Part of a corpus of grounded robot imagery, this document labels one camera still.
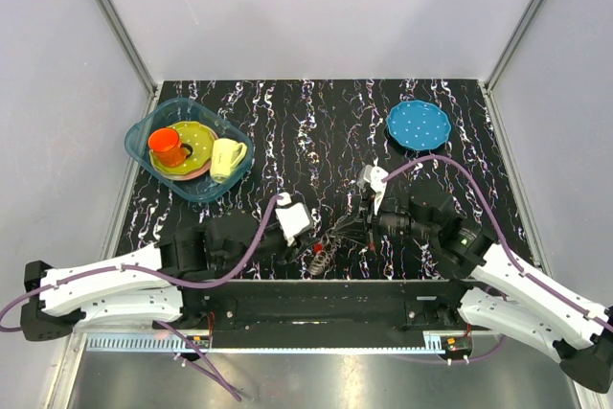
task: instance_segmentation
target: wall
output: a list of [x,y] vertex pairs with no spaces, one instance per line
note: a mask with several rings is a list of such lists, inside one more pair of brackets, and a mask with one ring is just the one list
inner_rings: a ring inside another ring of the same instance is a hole
[[[101,255],[127,165],[123,136],[147,98],[94,0],[0,0],[0,304],[24,264]],[[5,325],[18,323],[18,311]],[[61,344],[0,337],[2,407],[46,393]]]
[[613,0],[547,0],[494,89],[556,278],[606,306],[613,305],[611,31]]
[[529,0],[113,0],[157,80],[486,78]]

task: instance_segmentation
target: marble pattern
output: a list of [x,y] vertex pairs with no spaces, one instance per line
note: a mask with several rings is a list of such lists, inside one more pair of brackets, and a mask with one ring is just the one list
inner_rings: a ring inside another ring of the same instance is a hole
[[[174,97],[199,101],[247,133],[255,145],[253,169],[217,202],[201,205],[174,195],[140,170],[125,217],[117,254],[142,247],[175,229],[240,208],[256,218],[274,193],[300,195],[323,233],[359,201],[355,180],[366,164],[394,170],[416,158],[390,141],[386,117],[400,101],[421,99],[449,117],[449,141],[437,153],[450,156],[474,175],[493,206],[511,248],[531,255],[509,178],[496,145],[491,120],[476,80],[224,80],[166,81],[160,102]],[[454,196],[458,213],[482,222],[483,209],[461,175],[448,165],[419,164],[388,186],[386,197],[406,199],[412,181]],[[309,278],[309,254],[285,267],[252,263],[240,274],[249,279]],[[377,253],[343,243],[327,279],[437,278],[427,244],[384,238]]]

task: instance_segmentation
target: blue plate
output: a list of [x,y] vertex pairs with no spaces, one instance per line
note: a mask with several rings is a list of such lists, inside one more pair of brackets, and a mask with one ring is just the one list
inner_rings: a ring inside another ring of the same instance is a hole
[[435,104],[413,100],[392,108],[387,128],[397,143],[412,150],[434,150],[449,139],[451,123]]

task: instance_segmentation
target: mug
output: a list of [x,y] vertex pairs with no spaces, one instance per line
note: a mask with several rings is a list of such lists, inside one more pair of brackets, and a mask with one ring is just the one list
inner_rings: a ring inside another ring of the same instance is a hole
[[181,143],[181,137],[174,128],[160,128],[151,133],[149,148],[162,165],[174,168],[193,154],[192,146]]
[[213,143],[211,177],[215,182],[224,182],[237,169],[245,155],[247,145],[234,139],[220,138]]

